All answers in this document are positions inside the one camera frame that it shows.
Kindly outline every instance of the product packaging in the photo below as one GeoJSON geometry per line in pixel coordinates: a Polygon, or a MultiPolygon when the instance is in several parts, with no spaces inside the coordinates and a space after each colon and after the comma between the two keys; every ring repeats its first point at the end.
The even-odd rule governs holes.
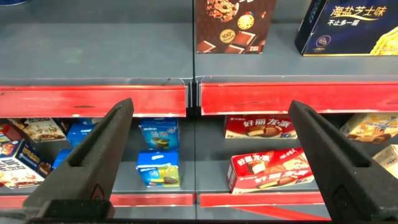
{"type": "Polygon", "coordinates": [[[52,166],[24,140],[0,142],[0,183],[10,189],[39,185],[52,166]]]}
{"type": "Polygon", "coordinates": [[[178,118],[144,118],[140,128],[149,149],[178,149],[178,118]]]}
{"type": "Polygon", "coordinates": [[[229,115],[225,138],[296,139],[297,135],[286,114],[229,115]]]}
{"type": "Polygon", "coordinates": [[[295,44],[304,56],[398,55],[397,0],[313,0],[295,44]]]}
{"type": "Polygon", "coordinates": [[[197,53],[261,54],[276,0],[196,0],[197,53]]]}
{"type": "Polygon", "coordinates": [[[309,183],[314,179],[302,148],[233,156],[227,177],[232,194],[309,183]]]}
{"type": "Polygon", "coordinates": [[[356,114],[340,130],[349,139],[384,143],[398,133],[397,118],[398,113],[356,114]]]}
{"type": "Polygon", "coordinates": [[[138,155],[137,170],[148,187],[180,185],[177,150],[141,151],[138,155]]]}
{"type": "Polygon", "coordinates": [[[11,118],[9,121],[35,142],[66,140],[66,133],[70,127],[69,119],[11,118]]]}
{"type": "Polygon", "coordinates": [[[373,159],[383,166],[394,177],[398,178],[398,145],[389,145],[373,156],[373,159]]]}
{"type": "Polygon", "coordinates": [[[0,142],[21,140],[23,137],[10,124],[0,124],[0,142]]]}

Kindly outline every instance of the cookie image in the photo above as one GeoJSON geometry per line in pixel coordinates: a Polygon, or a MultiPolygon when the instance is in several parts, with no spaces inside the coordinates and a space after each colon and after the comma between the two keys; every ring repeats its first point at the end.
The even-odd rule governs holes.
{"type": "Polygon", "coordinates": [[[370,55],[398,55],[398,27],[382,35],[370,55]]]}
{"type": "Polygon", "coordinates": [[[238,27],[242,30],[250,29],[254,25],[254,17],[250,14],[245,14],[238,19],[238,27]]]}
{"type": "Polygon", "coordinates": [[[232,4],[228,0],[207,0],[207,14],[221,22],[228,22],[233,19],[238,10],[239,3],[232,4]]]}

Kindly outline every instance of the blue snack box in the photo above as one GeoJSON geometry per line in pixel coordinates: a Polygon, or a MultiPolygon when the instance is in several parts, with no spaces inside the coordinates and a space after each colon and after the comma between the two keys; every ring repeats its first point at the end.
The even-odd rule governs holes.
{"type": "Polygon", "coordinates": [[[61,149],[57,155],[57,158],[55,158],[54,165],[52,166],[53,169],[57,168],[61,164],[61,162],[63,162],[68,157],[72,150],[73,149],[61,149]]]}
{"type": "Polygon", "coordinates": [[[73,124],[67,135],[67,139],[75,148],[94,129],[95,125],[73,124]]]}
{"type": "Polygon", "coordinates": [[[140,128],[149,149],[178,149],[178,118],[144,118],[140,128]]]}
{"type": "Polygon", "coordinates": [[[51,171],[52,166],[24,140],[0,142],[0,182],[6,187],[38,185],[51,171]]]}
{"type": "Polygon", "coordinates": [[[177,150],[141,151],[138,154],[136,169],[148,187],[180,185],[177,150]]]}

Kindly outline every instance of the chocolate cookie box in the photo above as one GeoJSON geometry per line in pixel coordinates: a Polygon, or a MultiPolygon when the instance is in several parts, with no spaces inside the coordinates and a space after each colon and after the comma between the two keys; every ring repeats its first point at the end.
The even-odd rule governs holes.
{"type": "Polygon", "coordinates": [[[227,178],[232,194],[308,183],[314,179],[302,148],[233,156],[227,178]]]}
{"type": "Polygon", "coordinates": [[[55,118],[11,118],[9,121],[35,142],[66,140],[71,125],[69,119],[55,118]]]}
{"type": "Polygon", "coordinates": [[[340,130],[349,139],[382,144],[398,134],[398,113],[356,114],[340,130]]]}
{"type": "Polygon", "coordinates": [[[10,189],[39,185],[52,171],[24,140],[0,142],[0,183],[10,189]]]}
{"type": "Polygon", "coordinates": [[[304,56],[398,55],[397,0],[313,0],[295,40],[304,56]]]}
{"type": "Polygon", "coordinates": [[[225,138],[296,139],[292,120],[286,114],[230,115],[225,138]]]}
{"type": "Polygon", "coordinates": [[[276,0],[196,0],[197,53],[261,54],[276,0]]]}

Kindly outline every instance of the blue oreo box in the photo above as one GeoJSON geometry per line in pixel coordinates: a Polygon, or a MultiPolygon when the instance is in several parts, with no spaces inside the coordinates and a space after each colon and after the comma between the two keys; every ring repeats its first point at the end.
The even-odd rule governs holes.
{"type": "Polygon", "coordinates": [[[95,125],[93,124],[73,124],[70,127],[69,133],[67,135],[67,139],[75,148],[79,143],[93,130],[95,125]]]}
{"type": "Polygon", "coordinates": [[[137,170],[148,187],[178,187],[178,151],[153,150],[138,154],[137,170]]]}
{"type": "Polygon", "coordinates": [[[149,149],[178,149],[178,118],[144,118],[140,128],[149,149]]]}

